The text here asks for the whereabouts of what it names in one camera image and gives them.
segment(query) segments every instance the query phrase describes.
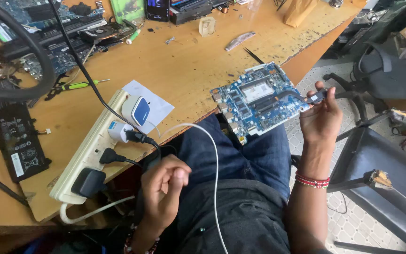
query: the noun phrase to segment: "extension socket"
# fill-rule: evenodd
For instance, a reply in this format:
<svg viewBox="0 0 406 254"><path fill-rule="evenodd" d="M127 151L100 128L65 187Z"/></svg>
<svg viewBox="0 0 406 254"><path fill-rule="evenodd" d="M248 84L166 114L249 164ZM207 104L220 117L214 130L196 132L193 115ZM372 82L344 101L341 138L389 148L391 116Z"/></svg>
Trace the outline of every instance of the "extension socket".
<svg viewBox="0 0 406 254"><path fill-rule="evenodd" d="M117 90L110 99L108 105L121 115L121 107L126 101L128 93L123 90ZM89 131L84 141L79 146L76 153L71 158L64 172L60 175L58 181L50 192L50 197L63 203L80 205L87 198L71 192L71 187L84 168L92 168L102 171L104 164L99 160L106 148L114 148L117 141L113 140L108 133L110 123L117 120L118 117L111 113L107 108L103 110L98 117L92 129Z"/></svg>

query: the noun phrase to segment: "smartphone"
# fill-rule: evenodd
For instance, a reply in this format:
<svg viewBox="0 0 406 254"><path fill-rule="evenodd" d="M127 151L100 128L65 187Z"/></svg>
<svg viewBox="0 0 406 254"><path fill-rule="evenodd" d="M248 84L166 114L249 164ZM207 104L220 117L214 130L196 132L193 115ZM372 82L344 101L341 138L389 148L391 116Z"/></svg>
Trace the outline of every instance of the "smartphone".
<svg viewBox="0 0 406 254"><path fill-rule="evenodd" d="M156 21L169 21L170 0L146 0L145 8L147 19Z"/></svg>

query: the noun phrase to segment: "brown paper bag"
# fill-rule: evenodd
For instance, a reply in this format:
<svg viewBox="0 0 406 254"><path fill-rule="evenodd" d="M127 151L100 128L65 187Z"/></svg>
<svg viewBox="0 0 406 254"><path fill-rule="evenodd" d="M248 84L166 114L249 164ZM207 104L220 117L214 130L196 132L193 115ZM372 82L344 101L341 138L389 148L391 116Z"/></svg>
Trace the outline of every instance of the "brown paper bag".
<svg viewBox="0 0 406 254"><path fill-rule="evenodd" d="M299 26L320 0L293 0L284 17L284 23Z"/></svg>

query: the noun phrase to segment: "red bracelet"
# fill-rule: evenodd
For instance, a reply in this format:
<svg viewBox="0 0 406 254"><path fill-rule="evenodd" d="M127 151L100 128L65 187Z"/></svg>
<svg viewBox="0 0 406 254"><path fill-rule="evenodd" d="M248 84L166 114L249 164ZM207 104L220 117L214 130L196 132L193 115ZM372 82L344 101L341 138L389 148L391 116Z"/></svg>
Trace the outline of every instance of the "red bracelet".
<svg viewBox="0 0 406 254"><path fill-rule="evenodd" d="M134 251L131 248L131 241L133 239L133 234L136 231L136 229L137 229L137 226L135 226L133 228L133 231L128 235L128 237L126 239L125 246L123 247L123 251L124 251L125 254L134 254ZM156 247L157 247L158 242L159 242L159 237L156 238L153 246L148 251L146 251L145 254L153 254L156 251Z"/></svg>
<svg viewBox="0 0 406 254"><path fill-rule="evenodd" d="M296 182L299 182L303 185L306 186L311 186L313 188L327 188L328 187L328 183L330 182L330 177L327 178L327 180L313 180L313 179L308 179L304 176L301 176L299 174L299 171L297 170L296 172Z"/></svg>

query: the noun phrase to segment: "blue jeans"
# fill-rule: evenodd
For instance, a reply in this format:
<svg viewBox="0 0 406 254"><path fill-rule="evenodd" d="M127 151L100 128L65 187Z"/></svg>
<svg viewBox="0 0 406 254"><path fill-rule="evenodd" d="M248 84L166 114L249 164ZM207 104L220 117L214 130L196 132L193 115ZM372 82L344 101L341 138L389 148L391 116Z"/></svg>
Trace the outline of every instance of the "blue jeans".
<svg viewBox="0 0 406 254"><path fill-rule="evenodd" d="M198 125L207 130L216 142L219 180L257 180L277 190L285 199L289 199L291 160L283 124L249 140L239 149L235 148L231 140L220 130L215 115L203 119ZM192 127L184 132L178 158L192 169L189 185L183 189L184 195L199 183L215 180L214 145L203 131Z"/></svg>

